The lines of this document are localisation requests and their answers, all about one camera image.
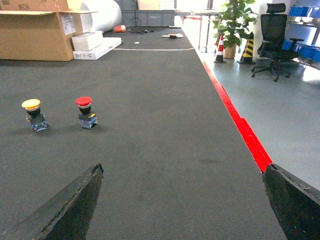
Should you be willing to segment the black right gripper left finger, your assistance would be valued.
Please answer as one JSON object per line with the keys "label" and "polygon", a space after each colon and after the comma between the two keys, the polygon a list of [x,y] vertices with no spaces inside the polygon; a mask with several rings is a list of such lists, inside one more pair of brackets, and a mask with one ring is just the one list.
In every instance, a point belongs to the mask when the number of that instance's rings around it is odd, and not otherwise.
{"label": "black right gripper left finger", "polygon": [[89,167],[24,220],[0,234],[2,240],[85,240],[100,194],[103,168]]}

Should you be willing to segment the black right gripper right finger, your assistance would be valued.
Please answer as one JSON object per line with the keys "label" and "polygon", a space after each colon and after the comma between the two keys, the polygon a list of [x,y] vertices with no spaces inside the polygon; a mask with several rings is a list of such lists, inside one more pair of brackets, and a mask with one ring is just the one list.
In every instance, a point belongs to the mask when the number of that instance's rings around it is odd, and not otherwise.
{"label": "black right gripper right finger", "polygon": [[272,163],[262,174],[271,208],[288,240],[320,238],[320,191]]}

